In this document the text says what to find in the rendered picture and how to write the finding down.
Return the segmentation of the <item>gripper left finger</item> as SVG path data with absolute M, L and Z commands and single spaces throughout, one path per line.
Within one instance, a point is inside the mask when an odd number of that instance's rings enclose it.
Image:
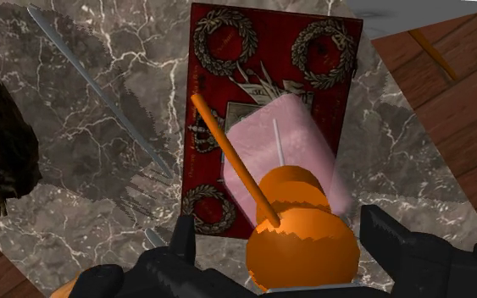
M 195 266 L 194 217 L 178 217 L 167 246 L 144 251 L 127 272 L 114 264 L 81 273 L 68 298 L 258 298 L 220 271 Z

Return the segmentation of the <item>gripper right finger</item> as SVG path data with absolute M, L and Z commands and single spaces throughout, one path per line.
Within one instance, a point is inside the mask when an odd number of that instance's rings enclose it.
M 391 298 L 477 298 L 477 243 L 458 249 L 405 228 L 376 205 L 361 206 L 359 239 L 393 279 Z

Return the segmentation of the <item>small orange object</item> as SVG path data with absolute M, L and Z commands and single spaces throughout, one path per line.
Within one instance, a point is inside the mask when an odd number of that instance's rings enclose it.
M 79 274 L 76 274 L 76 276 L 71 279 L 69 282 L 66 284 L 62 285 L 58 289 L 56 289 L 50 296 L 49 298 L 69 298 L 69 294 L 72 291 L 72 289 L 75 286 L 76 281 L 79 278 Z

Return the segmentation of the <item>orange round bottle with stick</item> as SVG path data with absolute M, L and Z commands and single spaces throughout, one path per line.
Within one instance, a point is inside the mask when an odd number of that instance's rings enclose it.
M 297 165 L 286 165 L 277 140 L 280 166 L 256 182 L 219 128 L 203 97 L 192 103 L 225 154 L 224 181 L 255 225 L 246 265 L 262 290 L 348 284 L 358 271 L 360 250 L 352 230 L 335 215 L 318 179 Z

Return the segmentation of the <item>pink block with white stick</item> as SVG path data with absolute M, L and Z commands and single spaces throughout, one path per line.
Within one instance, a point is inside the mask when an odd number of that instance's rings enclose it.
M 225 133 L 256 182 L 280 166 L 277 140 L 286 165 L 310 171 L 323 188 L 335 215 L 345 215 L 352 198 L 335 172 L 335 157 L 301 99 L 285 94 L 260 107 L 230 102 Z

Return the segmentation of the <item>long grey metal blade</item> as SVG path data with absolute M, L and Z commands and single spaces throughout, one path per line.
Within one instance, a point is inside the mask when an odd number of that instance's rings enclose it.
M 29 4 L 27 11 L 31 18 L 38 24 L 42 31 L 47 35 L 48 39 L 56 46 L 56 48 L 69 60 L 81 77 L 90 85 L 90 87 L 101 97 L 101 99 L 108 105 L 113 114 L 129 132 L 130 136 L 141 146 L 141 148 L 153 159 L 153 161 L 161 168 L 164 176 L 171 178 L 173 174 L 169 170 L 168 165 L 155 152 L 155 149 L 146 141 L 146 139 L 137 131 L 135 126 L 125 117 L 125 115 L 116 107 L 113 101 L 104 93 L 103 89 L 97 82 L 88 74 L 86 69 L 82 66 L 78 58 L 68 48 L 63 41 L 61 35 L 50 25 L 43 17 L 42 11 L 36 5 Z

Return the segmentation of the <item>thin orange stick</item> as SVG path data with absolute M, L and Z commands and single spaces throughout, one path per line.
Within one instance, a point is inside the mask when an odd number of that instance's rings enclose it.
M 443 56 L 433 47 L 430 41 L 419 29 L 409 30 L 408 34 L 420 45 L 420 47 L 449 75 L 452 80 L 457 80 L 457 74 L 443 58 Z

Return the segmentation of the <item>red book with wreath print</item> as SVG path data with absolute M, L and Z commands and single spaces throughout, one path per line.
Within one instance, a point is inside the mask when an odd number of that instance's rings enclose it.
M 223 129 L 296 94 L 336 150 L 362 30 L 360 19 L 193 3 L 187 91 L 203 96 Z M 246 239 L 252 225 L 225 188 L 223 161 L 188 102 L 181 211 L 194 217 L 200 235 Z

